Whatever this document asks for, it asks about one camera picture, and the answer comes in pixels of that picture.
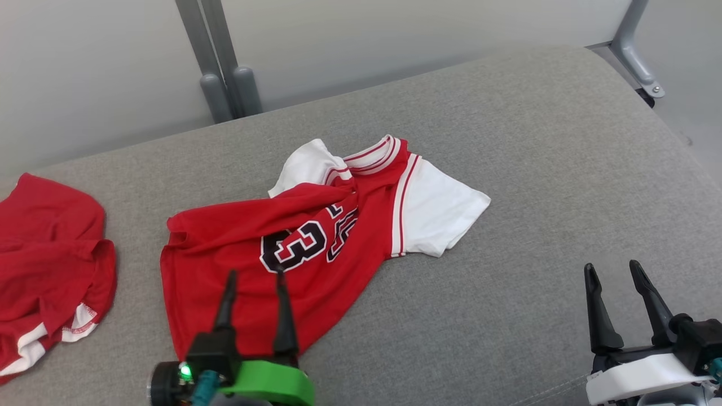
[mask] teal connector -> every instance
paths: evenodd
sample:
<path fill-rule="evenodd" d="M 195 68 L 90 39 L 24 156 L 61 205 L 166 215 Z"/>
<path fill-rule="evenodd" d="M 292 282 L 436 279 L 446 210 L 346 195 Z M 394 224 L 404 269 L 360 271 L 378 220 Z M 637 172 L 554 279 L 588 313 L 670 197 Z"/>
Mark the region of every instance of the teal connector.
<path fill-rule="evenodd" d="M 715 358 L 710 362 L 710 375 L 714 376 L 717 382 L 722 382 L 722 358 Z"/>
<path fill-rule="evenodd" d="M 220 386 L 218 373 L 215 371 L 203 371 L 198 379 L 196 390 L 193 391 L 191 404 L 193 406 L 208 406 L 216 395 L 216 391 Z"/>

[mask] white wall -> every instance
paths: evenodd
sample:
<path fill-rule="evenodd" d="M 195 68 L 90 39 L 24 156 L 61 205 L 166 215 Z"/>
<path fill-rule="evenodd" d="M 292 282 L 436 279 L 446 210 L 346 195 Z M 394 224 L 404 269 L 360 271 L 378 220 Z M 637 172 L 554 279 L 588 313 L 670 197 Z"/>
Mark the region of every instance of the white wall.
<path fill-rule="evenodd" d="M 516 43 L 611 40 L 630 0 L 223 0 L 265 110 L 475 59 Z"/>
<path fill-rule="evenodd" d="M 266 110 L 519 42 L 612 38 L 630 0 L 224 0 Z M 172 0 L 0 1 L 0 176 L 212 124 Z"/>
<path fill-rule="evenodd" d="M 722 187 L 722 1 L 652 0 L 636 38 L 666 92 L 654 111 Z"/>
<path fill-rule="evenodd" d="M 173 0 L 0 1 L 0 175 L 213 123 Z"/>

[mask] red and white shirt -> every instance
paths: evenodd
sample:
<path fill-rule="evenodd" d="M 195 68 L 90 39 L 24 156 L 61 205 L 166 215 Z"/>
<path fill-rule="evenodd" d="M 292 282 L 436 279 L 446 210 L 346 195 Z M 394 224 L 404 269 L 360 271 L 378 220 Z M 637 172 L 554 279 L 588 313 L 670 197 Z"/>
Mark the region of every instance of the red and white shirt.
<path fill-rule="evenodd" d="M 314 139 L 291 154 L 269 195 L 168 220 L 160 265 L 179 358 L 212 327 L 231 269 L 239 276 L 233 324 L 241 353 L 272 354 L 274 273 L 282 269 L 304 351 L 343 317 L 384 260 L 440 256 L 490 203 L 390 135 L 346 158 Z"/>
<path fill-rule="evenodd" d="M 27 173 L 0 202 L 0 384 L 108 312 L 116 253 L 104 225 L 92 197 Z"/>

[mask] white sleeve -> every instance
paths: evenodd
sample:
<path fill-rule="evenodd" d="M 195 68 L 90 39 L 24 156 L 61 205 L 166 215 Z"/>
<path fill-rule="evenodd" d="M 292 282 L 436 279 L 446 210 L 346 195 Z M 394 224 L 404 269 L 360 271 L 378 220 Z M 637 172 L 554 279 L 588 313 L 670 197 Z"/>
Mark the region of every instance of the white sleeve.
<path fill-rule="evenodd" d="M 412 154 L 397 186 L 394 219 L 398 215 L 400 228 L 393 227 L 391 255 L 441 256 L 466 234 L 490 201 L 486 194 Z"/>
<path fill-rule="evenodd" d="M 330 184 L 334 177 L 351 176 L 344 160 L 333 156 L 320 139 L 308 142 L 288 157 L 276 186 L 269 190 L 275 197 L 299 183 Z"/>

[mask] gray cushion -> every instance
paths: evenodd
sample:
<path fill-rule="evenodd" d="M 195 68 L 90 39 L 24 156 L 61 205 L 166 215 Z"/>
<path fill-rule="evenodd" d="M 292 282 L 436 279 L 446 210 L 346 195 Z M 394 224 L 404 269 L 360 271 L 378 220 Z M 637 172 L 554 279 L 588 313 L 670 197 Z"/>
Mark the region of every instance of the gray cushion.
<path fill-rule="evenodd" d="M 0 403 L 144 404 L 154 364 L 174 357 L 165 220 L 265 196 L 312 138 L 345 155 L 387 133 L 492 205 L 442 258 L 386 262 L 302 357 L 319 405 L 584 405 L 586 262 L 628 345 L 651 336 L 629 259 L 673 312 L 722 316 L 722 191 L 603 60 L 538 48 L 36 171 L 104 206 L 118 291 L 95 332 L 0 387 Z"/>

